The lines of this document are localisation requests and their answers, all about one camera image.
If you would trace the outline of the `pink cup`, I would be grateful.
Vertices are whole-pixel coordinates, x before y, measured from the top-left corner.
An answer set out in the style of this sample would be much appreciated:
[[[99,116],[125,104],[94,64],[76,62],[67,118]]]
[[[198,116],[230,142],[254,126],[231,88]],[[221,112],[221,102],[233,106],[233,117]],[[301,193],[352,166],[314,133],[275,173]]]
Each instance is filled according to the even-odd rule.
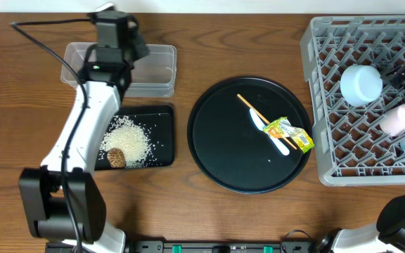
[[[405,132],[405,104],[399,105],[384,114],[379,123],[381,130],[390,136],[400,136]]]

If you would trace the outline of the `light blue bowl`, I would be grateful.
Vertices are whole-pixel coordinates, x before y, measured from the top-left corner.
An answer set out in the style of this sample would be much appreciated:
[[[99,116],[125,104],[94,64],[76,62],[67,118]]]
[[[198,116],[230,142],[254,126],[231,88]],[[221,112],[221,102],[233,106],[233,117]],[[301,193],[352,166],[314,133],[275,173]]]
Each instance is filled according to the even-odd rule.
[[[383,91],[380,73],[369,65],[352,65],[340,78],[340,92],[351,106],[360,107],[379,98]]]

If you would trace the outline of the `white plastic spoon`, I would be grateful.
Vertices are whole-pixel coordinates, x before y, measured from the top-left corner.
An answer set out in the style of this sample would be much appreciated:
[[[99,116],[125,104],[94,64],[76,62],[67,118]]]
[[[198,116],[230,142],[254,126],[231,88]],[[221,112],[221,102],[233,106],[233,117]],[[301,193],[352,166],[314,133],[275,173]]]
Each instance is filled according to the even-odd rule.
[[[252,108],[249,109],[249,113],[254,125],[257,127],[259,131],[264,133],[265,124],[263,123],[263,121],[259,118],[257,113]],[[281,152],[282,155],[287,156],[290,154],[290,150],[288,149],[288,147],[285,146],[279,139],[272,137],[269,134],[266,135],[277,147],[277,149]]]

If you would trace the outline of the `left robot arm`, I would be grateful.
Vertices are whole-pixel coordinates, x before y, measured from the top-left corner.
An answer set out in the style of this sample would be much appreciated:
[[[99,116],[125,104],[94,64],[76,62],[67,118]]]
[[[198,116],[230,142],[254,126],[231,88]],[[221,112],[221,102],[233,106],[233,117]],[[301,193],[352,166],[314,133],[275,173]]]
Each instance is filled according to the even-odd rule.
[[[134,62],[148,49],[131,15],[94,18],[97,42],[72,74],[78,88],[70,115],[38,169],[23,169],[18,185],[32,236],[58,241],[71,252],[124,252],[126,233],[106,219],[94,181],[96,156],[131,83]]]

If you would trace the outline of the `rice grains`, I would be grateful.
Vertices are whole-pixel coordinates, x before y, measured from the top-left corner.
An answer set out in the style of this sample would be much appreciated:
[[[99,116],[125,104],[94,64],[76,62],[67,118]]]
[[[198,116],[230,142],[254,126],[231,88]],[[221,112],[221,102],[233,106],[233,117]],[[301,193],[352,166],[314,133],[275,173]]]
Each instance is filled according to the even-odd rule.
[[[153,165],[158,161],[158,156],[153,154],[157,146],[153,143],[151,134],[151,128],[145,124],[137,124],[126,115],[115,115],[103,135],[97,161],[108,161],[107,152],[112,148],[118,148],[124,153],[126,163],[125,168],[120,169],[137,169]]]

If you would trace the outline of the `brown food scrap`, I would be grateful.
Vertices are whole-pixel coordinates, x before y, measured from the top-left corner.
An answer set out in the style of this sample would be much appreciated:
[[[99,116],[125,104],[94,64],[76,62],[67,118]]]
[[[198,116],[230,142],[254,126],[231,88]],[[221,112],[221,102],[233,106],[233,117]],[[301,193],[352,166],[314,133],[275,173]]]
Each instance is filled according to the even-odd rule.
[[[107,152],[107,159],[110,166],[115,169],[125,168],[124,153],[118,148],[112,148]]]

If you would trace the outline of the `yellow snack wrapper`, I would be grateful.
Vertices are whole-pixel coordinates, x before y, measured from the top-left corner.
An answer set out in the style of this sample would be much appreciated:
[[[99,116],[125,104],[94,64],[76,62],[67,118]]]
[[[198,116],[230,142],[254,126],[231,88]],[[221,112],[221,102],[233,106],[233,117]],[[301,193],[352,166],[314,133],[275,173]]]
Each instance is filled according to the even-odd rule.
[[[303,128],[293,126],[287,117],[274,120],[263,128],[263,132],[275,138],[291,138],[303,153],[314,147],[309,134]]]

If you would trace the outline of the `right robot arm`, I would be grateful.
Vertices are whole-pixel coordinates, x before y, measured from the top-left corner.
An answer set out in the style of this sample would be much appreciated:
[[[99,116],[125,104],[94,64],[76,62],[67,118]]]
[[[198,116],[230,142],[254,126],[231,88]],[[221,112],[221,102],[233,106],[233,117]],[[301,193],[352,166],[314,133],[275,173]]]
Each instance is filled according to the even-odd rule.
[[[405,88],[405,64],[392,83]],[[405,195],[392,199],[377,223],[358,229],[337,229],[315,247],[315,252],[405,252]]]

